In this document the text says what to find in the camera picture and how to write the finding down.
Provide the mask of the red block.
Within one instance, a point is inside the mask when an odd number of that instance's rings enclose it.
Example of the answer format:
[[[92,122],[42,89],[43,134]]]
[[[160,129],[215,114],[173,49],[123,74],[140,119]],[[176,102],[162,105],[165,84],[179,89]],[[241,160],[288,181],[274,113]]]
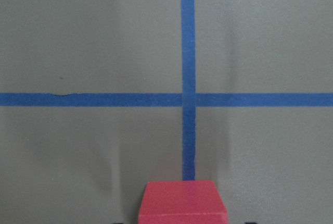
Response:
[[[138,223],[229,223],[227,209],[210,180],[148,182]]]

